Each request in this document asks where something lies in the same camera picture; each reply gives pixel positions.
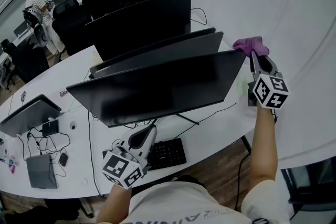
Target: black keyboard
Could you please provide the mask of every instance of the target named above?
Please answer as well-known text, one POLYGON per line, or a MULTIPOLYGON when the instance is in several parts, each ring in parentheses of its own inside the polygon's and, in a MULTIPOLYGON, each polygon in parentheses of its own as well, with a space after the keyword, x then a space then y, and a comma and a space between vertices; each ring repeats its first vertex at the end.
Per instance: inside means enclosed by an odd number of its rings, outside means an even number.
POLYGON ((155 143, 148 156, 148 165, 151 170, 167 168, 186 163, 183 145, 180 138, 155 143))

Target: person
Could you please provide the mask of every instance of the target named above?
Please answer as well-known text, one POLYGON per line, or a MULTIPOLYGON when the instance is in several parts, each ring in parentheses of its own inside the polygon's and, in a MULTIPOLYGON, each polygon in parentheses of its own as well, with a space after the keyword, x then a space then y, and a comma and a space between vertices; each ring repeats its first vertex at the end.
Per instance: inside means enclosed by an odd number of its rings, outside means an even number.
POLYGON ((97 223, 182 224, 289 223, 277 200, 278 166, 274 118, 257 104, 257 120, 250 155, 249 193, 242 212, 221 206, 207 190, 195 183, 166 182, 131 198, 131 189, 114 185, 101 208, 97 223))
POLYGON ((45 26, 47 35, 49 36, 47 48, 50 50, 50 52, 55 55, 58 52, 64 51, 65 46, 52 27, 53 21, 50 14, 48 13, 49 4, 43 0, 26 0, 25 8, 28 7, 34 8, 35 11, 41 14, 41 23, 45 26))

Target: computer mouse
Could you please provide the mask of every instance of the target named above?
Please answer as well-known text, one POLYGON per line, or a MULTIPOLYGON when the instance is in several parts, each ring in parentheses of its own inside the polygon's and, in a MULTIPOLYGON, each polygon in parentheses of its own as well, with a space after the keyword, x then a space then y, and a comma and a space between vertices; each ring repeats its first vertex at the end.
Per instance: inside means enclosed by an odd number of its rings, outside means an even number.
POLYGON ((26 99, 26 92, 23 92, 21 94, 21 102, 23 102, 26 99))

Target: person's arm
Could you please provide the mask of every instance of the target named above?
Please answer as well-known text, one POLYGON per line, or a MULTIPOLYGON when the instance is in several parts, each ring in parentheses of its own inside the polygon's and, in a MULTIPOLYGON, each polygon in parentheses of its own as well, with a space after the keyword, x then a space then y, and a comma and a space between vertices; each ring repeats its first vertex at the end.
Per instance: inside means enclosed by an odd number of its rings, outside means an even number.
POLYGON ((114 185, 109 197, 101 208, 96 223, 109 222, 119 224, 128 216, 132 189, 123 189, 114 185))
POLYGON ((264 180, 275 180, 278 168, 275 124, 271 110, 262 108, 259 102, 257 110, 250 158, 249 190, 264 180))
POLYGON ((41 12, 45 12, 46 9, 49 7, 49 3, 47 3, 46 5, 44 5, 42 8, 41 8, 41 12))
POLYGON ((36 6, 41 10, 41 12, 45 12, 46 9, 49 7, 49 4, 46 3, 44 0, 35 0, 36 6))

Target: wooden floor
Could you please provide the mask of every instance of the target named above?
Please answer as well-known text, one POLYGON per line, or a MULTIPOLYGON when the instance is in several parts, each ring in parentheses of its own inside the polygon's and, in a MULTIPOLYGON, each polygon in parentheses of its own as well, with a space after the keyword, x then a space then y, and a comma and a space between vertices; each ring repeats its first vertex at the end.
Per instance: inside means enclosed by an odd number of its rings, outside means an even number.
MULTIPOLYGON (((54 56, 47 55, 49 66, 54 63, 54 56)), ((20 78, 15 77, 15 85, 9 86, 9 90, 0 90, 0 105, 3 104, 13 93, 19 90, 24 83, 20 78)), ((234 209, 237 198, 238 168, 240 161, 247 155, 245 146, 241 140, 226 147, 211 157, 181 171, 178 175, 191 175, 203 183, 209 193, 223 206, 234 209)), ((249 158, 247 158, 240 172, 240 194, 239 208, 244 197, 247 194, 249 158)), ((13 210, 17 213, 27 211, 38 205, 44 205, 43 199, 27 198, 8 193, 1 193, 4 206, 7 210, 13 210)), ((88 212, 93 212, 96 216, 104 203, 100 197, 90 197, 81 199, 88 212)), ((57 221, 60 223, 95 223, 95 219, 88 219, 79 211, 79 217, 75 221, 57 221)))

